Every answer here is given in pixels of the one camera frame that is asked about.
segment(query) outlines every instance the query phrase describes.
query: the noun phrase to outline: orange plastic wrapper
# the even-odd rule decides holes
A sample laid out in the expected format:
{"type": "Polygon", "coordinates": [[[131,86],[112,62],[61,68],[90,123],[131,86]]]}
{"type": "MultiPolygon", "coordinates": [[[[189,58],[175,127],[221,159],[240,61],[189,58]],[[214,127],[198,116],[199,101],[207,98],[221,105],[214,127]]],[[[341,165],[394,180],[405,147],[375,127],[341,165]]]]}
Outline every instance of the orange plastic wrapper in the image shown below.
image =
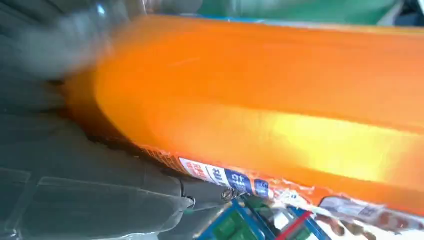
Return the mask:
{"type": "Polygon", "coordinates": [[[64,91],[90,134],[182,173],[423,230],[424,36],[342,29],[142,17],[64,91]]]}

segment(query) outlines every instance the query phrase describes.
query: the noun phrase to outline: red stripe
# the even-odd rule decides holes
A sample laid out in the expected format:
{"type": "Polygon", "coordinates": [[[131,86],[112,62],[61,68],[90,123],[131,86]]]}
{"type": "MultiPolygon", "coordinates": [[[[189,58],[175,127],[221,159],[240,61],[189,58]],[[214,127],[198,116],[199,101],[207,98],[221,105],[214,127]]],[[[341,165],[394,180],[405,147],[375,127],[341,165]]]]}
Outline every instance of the red stripe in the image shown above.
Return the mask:
{"type": "Polygon", "coordinates": [[[286,238],[296,230],[312,213],[305,211],[298,219],[296,219],[284,232],[282,232],[275,240],[286,240],[286,238]]]}

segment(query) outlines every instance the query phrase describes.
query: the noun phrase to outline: orange package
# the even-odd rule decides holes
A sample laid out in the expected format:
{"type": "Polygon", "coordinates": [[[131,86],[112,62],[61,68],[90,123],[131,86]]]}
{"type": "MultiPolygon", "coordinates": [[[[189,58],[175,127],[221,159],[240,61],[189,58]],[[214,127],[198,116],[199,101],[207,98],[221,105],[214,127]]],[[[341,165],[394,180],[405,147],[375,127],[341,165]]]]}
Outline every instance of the orange package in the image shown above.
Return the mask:
{"type": "Polygon", "coordinates": [[[396,32],[142,17],[67,102],[91,134],[196,178],[422,230],[424,36],[396,32]]]}

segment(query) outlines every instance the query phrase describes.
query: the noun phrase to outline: white label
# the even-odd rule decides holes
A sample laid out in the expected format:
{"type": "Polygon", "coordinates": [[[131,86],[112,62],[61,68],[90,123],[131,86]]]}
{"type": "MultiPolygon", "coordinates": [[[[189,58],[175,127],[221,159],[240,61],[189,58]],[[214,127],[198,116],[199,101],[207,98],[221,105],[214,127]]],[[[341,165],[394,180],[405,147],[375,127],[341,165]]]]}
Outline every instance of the white label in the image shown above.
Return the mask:
{"type": "Polygon", "coordinates": [[[179,161],[185,170],[193,177],[220,186],[230,187],[224,168],[203,164],[182,157],[179,158],[179,161]]]}

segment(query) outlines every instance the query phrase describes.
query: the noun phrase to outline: blue label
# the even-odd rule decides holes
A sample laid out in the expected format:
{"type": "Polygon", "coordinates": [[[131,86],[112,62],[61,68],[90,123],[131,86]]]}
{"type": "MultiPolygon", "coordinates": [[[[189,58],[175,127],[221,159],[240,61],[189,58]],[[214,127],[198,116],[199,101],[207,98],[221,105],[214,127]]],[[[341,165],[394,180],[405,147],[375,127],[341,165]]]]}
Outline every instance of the blue label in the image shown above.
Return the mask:
{"type": "Polygon", "coordinates": [[[229,185],[240,192],[253,194],[251,180],[239,172],[225,169],[229,185]]]}
{"type": "Polygon", "coordinates": [[[260,179],[255,179],[254,181],[254,191],[256,195],[261,198],[268,198],[268,182],[260,179]]]}

